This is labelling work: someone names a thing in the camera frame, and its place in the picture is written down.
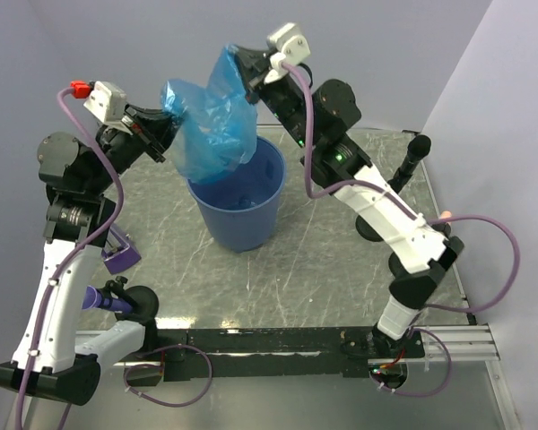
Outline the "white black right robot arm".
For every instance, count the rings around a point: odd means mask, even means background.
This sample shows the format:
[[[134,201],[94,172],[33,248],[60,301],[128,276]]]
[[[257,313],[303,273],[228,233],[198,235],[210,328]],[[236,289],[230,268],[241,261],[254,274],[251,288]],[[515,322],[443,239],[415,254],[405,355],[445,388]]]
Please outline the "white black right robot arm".
[[[347,134],[361,117],[351,86],[330,79],[311,90],[293,66],[268,82],[275,49],[236,47],[235,62],[251,104],[263,102],[304,148],[307,194],[324,194],[350,207],[392,250],[389,299],[369,336],[377,353],[392,357],[404,347],[412,324],[428,303],[464,243],[449,228],[433,228],[385,180],[370,156]]]

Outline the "blue plastic trash bag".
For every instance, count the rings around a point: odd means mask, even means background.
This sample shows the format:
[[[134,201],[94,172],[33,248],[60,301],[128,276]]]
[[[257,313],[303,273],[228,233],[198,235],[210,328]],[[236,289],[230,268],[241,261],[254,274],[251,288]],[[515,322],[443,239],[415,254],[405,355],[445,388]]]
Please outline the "blue plastic trash bag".
[[[257,112],[246,100],[237,51],[234,45],[221,50],[206,86],[169,79],[161,89],[161,108],[179,125],[174,165],[195,184],[223,179],[256,152]]]

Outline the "blue plastic trash bin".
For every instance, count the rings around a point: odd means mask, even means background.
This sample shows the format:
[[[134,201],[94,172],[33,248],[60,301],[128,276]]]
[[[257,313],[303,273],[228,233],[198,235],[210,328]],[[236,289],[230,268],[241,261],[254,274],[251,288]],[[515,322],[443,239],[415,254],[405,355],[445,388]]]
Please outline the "blue plastic trash bin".
[[[209,233],[219,245],[243,253],[263,245],[275,230],[286,161],[259,136],[252,159],[210,184],[187,183]]]

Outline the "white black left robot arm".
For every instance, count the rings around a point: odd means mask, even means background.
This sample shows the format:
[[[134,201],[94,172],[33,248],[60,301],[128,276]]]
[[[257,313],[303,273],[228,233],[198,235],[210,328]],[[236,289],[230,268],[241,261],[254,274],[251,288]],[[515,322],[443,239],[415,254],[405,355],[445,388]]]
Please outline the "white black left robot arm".
[[[117,203],[104,194],[112,178],[94,150],[69,133],[47,136],[37,158],[49,202],[43,269],[19,347],[0,364],[0,387],[82,406],[107,368],[130,354],[140,360],[156,355],[159,299],[145,286],[128,287],[123,277],[107,281],[102,307],[117,321],[76,344],[82,301],[114,222]]]

